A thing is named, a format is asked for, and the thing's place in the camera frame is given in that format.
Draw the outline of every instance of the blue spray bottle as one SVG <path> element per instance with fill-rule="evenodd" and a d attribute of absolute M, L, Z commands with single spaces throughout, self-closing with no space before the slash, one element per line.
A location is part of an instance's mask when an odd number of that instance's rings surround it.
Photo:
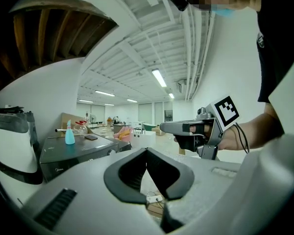
<path fill-rule="evenodd" d="M 68 128 L 67 128 L 67 131 L 65 133 L 65 143 L 66 144 L 74 144 L 75 143 L 74 134 L 73 134 L 73 131 L 71 129 L 71 120 L 68 121 Z"/>

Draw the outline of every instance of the vent grille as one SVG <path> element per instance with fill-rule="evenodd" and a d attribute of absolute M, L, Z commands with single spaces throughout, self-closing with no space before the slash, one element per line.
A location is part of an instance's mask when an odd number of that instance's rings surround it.
<path fill-rule="evenodd" d="M 49 230 L 52 230 L 65 210 L 75 198 L 77 192 L 63 189 L 51 203 L 35 218 L 35 221 Z"/>

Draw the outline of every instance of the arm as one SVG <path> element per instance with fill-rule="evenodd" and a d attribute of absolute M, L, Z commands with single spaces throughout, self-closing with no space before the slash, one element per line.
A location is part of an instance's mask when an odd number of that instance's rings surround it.
<path fill-rule="evenodd" d="M 264 113 L 250 122 L 240 125 L 244 130 L 251 149 L 262 147 L 265 143 L 280 136 L 283 133 L 278 116 L 271 106 L 266 103 Z M 237 129 L 232 126 L 224 133 L 219 144 L 219 150 L 243 150 Z"/>

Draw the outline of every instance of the chair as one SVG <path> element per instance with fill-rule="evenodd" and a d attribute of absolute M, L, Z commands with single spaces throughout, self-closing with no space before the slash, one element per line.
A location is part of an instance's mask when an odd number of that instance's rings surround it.
<path fill-rule="evenodd" d="M 127 130 L 129 130 L 130 133 L 131 133 L 132 130 L 133 130 L 133 128 L 123 126 L 122 129 L 121 129 L 118 133 L 113 134 L 113 137 L 114 137 L 115 139 L 119 139 L 119 135 L 120 135 L 122 132 L 127 131 Z M 130 137 L 131 137 L 131 135 L 123 136 L 123 137 L 122 137 L 122 141 L 124 141 L 124 142 L 130 142 Z"/>

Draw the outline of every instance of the black t-shirt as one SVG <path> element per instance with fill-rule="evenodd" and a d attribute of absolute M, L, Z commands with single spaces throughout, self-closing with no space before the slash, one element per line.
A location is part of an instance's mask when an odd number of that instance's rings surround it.
<path fill-rule="evenodd" d="M 294 62 L 294 0 L 262 0 L 257 14 L 262 76 L 258 102 L 269 103 L 269 95 Z"/>

